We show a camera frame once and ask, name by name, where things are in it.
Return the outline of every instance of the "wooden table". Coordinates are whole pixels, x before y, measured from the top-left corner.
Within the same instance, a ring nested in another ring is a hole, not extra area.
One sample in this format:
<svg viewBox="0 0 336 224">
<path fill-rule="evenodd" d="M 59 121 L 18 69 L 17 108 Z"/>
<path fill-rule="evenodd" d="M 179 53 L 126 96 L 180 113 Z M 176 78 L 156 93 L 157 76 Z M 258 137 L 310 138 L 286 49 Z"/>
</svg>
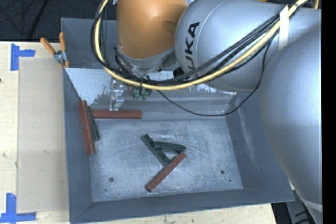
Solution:
<svg viewBox="0 0 336 224">
<path fill-rule="evenodd" d="M 18 179 L 18 115 L 19 115 L 19 73 L 10 70 L 10 56 L 11 44 L 15 43 L 20 46 L 20 49 L 33 49 L 36 54 L 29 61 L 38 59 L 45 59 L 46 61 L 55 62 L 52 55 L 45 49 L 39 42 L 0 42 L 0 208 L 5 208 L 6 193 L 17 195 L 20 199 L 18 192 L 17 179 Z M 53 43 L 56 50 L 60 49 L 60 44 Z M 31 79 L 43 76 L 46 70 L 43 66 L 38 71 L 34 71 Z M 55 114 L 54 117 L 63 118 L 63 114 Z M 44 170 L 44 176 L 51 176 L 47 170 Z M 41 186 L 40 197 L 47 195 L 51 186 Z M 34 207 L 34 201 L 31 201 L 31 206 Z M 28 221 L 26 223 L 69 223 L 68 210 L 44 210 L 37 211 L 35 221 Z M 216 210 L 206 210 L 192 213 L 164 215 L 156 217 L 145 217 L 136 219 L 125 219 L 117 221 L 104 222 L 106 224 L 187 224 L 187 223 L 204 223 L 204 224 L 217 224 L 217 223 L 232 223 L 232 224 L 275 224 L 274 214 L 270 204 L 256 205 L 256 206 L 243 206 Z"/>
</svg>

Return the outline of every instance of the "orange clamp handle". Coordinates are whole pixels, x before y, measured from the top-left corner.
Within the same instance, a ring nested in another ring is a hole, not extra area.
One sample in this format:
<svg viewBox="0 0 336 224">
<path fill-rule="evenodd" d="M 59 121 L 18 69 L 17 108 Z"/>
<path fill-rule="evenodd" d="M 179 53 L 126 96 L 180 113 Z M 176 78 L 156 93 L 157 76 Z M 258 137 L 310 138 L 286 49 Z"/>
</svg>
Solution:
<svg viewBox="0 0 336 224">
<path fill-rule="evenodd" d="M 50 52 L 52 55 L 56 53 L 55 49 L 52 47 L 52 45 L 47 41 L 44 37 L 40 39 L 41 43 L 46 47 L 48 52 Z"/>
<path fill-rule="evenodd" d="M 64 33 L 60 32 L 59 33 L 59 43 L 61 44 L 61 51 L 65 51 L 67 49 L 66 44 L 65 44 L 65 38 L 64 38 Z"/>
</svg>

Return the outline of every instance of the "blue tape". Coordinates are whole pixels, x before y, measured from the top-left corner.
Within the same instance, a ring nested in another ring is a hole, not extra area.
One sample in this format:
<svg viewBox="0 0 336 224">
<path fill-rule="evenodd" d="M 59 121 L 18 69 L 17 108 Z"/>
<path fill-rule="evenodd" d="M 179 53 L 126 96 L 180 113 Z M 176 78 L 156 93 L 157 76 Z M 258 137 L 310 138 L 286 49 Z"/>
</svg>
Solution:
<svg viewBox="0 0 336 224">
<path fill-rule="evenodd" d="M 34 57 L 34 55 L 34 50 L 20 50 L 19 46 L 12 43 L 10 70 L 14 71 L 19 69 L 19 57 Z"/>
<path fill-rule="evenodd" d="M 17 214 L 16 213 L 16 195 L 6 194 L 6 212 L 1 213 L 0 223 L 16 224 L 17 221 L 31 221 L 36 219 L 36 212 Z"/>
</svg>

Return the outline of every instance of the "bin floor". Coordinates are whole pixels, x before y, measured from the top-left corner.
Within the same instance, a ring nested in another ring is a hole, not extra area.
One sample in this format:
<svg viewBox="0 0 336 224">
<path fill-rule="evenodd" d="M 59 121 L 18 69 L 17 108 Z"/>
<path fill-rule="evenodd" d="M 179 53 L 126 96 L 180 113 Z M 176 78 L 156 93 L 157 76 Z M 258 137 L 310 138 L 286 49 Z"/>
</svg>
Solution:
<svg viewBox="0 0 336 224">
<path fill-rule="evenodd" d="M 97 126 L 101 139 L 90 156 L 93 201 L 243 188 L 225 119 L 97 120 Z M 186 158 L 151 193 L 145 186 L 163 165 L 141 140 L 144 134 L 186 146 Z"/>
</svg>

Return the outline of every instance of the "yellow cable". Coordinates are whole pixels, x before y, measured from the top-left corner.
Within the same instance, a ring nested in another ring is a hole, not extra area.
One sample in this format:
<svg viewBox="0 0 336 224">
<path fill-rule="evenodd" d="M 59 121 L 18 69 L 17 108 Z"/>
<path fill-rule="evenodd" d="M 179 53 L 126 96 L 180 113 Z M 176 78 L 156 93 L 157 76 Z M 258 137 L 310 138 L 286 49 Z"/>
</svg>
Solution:
<svg viewBox="0 0 336 224">
<path fill-rule="evenodd" d="M 100 8 L 100 12 L 104 9 L 104 7 L 106 6 L 107 2 L 109 0 L 105 0 Z M 309 0 L 298 0 L 295 2 L 295 4 L 293 6 L 291 6 L 289 8 L 289 16 L 291 16 L 296 10 L 297 8 L 302 5 L 303 3 L 307 2 Z M 318 7 L 318 0 L 315 0 L 314 2 L 314 8 Z M 94 31 L 94 40 L 95 40 L 95 47 L 96 47 L 96 51 L 97 51 L 97 55 L 98 57 L 103 61 L 103 57 L 101 55 L 101 52 L 99 50 L 99 26 L 100 26 L 100 22 L 101 19 L 99 19 L 97 21 L 96 27 L 95 27 L 95 31 Z M 240 64 L 242 61 L 244 61 L 246 58 L 248 58 L 250 55 L 252 55 L 255 51 L 257 51 L 265 42 L 268 41 L 269 38 L 271 38 L 275 32 L 280 28 L 280 22 L 277 22 L 267 33 L 265 33 L 265 35 L 256 43 L 254 44 L 248 51 L 246 51 L 243 55 L 241 55 L 240 57 L 238 57 L 236 60 L 234 60 L 233 62 L 231 62 L 230 64 L 222 67 L 221 69 L 215 71 L 212 74 L 209 74 L 203 78 L 191 81 L 191 82 L 186 82 L 183 84 L 179 84 L 179 85 L 173 85 L 173 86 L 156 86 L 156 85 L 150 85 L 150 84 L 146 84 L 146 83 L 139 83 L 130 79 L 126 79 L 116 73 L 114 73 L 113 71 L 109 70 L 108 68 L 104 67 L 104 69 L 111 75 L 113 76 L 115 79 L 127 84 L 127 85 L 131 85 L 131 86 L 136 86 L 136 87 L 142 87 L 145 89 L 150 89 L 150 90 L 160 90 L 160 91 L 169 91 L 169 90 L 179 90 L 179 89 L 185 89 L 194 85 L 198 85 L 207 81 L 210 81 L 218 76 L 221 76 L 222 74 L 228 72 L 230 69 L 234 68 L 235 66 L 237 66 L 238 64 Z"/>
</svg>

